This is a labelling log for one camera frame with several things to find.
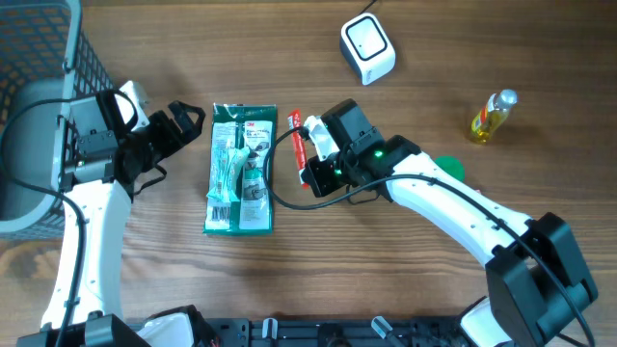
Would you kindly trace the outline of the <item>mint green wipes packet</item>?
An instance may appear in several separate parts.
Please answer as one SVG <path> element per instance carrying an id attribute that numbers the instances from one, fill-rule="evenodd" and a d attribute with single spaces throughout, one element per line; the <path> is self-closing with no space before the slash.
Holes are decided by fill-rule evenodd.
<path id="1" fill-rule="evenodd" d="M 243 148 L 218 148 L 212 157 L 209 199 L 223 203 L 240 202 L 236 194 L 238 178 L 251 150 Z"/>

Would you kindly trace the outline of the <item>green 3M gloves package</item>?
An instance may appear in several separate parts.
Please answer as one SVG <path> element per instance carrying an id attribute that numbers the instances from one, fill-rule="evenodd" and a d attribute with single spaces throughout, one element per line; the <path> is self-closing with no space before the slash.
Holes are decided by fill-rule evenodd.
<path id="1" fill-rule="evenodd" d="M 218 148 L 248 147 L 251 152 L 237 181 L 240 202 L 218 202 L 206 194 L 205 234 L 249 236 L 273 231 L 272 202 L 264 182 L 263 165 L 275 141 L 277 114 L 275 105 L 213 106 L 210 171 Z"/>

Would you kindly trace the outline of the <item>red snack stick packet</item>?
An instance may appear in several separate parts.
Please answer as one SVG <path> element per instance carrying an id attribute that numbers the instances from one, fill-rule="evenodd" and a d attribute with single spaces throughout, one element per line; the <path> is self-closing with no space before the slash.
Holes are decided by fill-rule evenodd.
<path id="1" fill-rule="evenodd" d="M 299 109 L 293 110 L 287 117 L 289 129 L 300 127 L 302 125 L 301 112 Z M 296 166 L 298 169 L 300 184 L 304 189 L 308 189 L 309 185 L 302 179 L 302 173 L 305 170 L 307 163 L 307 154 L 304 144 L 304 139 L 300 132 L 294 132 L 290 135 L 295 155 Z"/>

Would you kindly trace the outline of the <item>green white can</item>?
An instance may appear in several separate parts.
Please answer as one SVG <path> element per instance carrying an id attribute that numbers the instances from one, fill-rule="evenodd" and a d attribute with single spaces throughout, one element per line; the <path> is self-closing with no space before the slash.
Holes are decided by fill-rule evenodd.
<path id="1" fill-rule="evenodd" d="M 453 156 L 440 156 L 435 159 L 436 165 L 445 173 L 458 181 L 463 182 L 466 178 L 466 170 L 459 159 Z"/>

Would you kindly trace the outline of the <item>yellow oil bottle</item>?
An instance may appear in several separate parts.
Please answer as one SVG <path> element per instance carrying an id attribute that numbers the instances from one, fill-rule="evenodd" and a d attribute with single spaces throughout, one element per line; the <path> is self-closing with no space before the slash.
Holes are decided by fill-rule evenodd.
<path id="1" fill-rule="evenodd" d="M 493 93 L 471 121 L 470 138 L 478 144 L 486 144 L 507 120 L 517 103 L 518 94 L 514 90 L 505 89 Z"/>

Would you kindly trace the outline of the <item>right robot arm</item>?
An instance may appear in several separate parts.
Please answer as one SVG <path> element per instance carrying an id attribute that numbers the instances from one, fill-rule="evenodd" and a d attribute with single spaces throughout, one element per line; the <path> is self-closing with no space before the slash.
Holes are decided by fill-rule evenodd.
<path id="1" fill-rule="evenodd" d="M 420 214 L 482 265 L 488 296 L 462 319 L 476 345 L 512 341 L 544 346 L 598 297 L 570 226 L 553 213 L 539 219 L 504 207 L 441 169 L 420 147 L 385 139 L 353 99 L 310 116 L 301 134 L 316 149 L 302 173 L 318 198 L 343 186 Z"/>

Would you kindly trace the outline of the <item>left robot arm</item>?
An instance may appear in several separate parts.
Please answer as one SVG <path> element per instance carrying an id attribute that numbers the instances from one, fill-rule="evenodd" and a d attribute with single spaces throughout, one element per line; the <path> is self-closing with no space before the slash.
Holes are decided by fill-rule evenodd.
<path id="1" fill-rule="evenodd" d="M 63 235 L 37 333 L 21 346 L 191 346 L 213 332 L 194 308 L 132 328 L 121 308 L 123 235 L 140 174 L 197 139 L 204 111 L 179 101 L 147 115 L 131 88 L 66 98 L 21 91 L 1 134 L 1 233 Z"/>

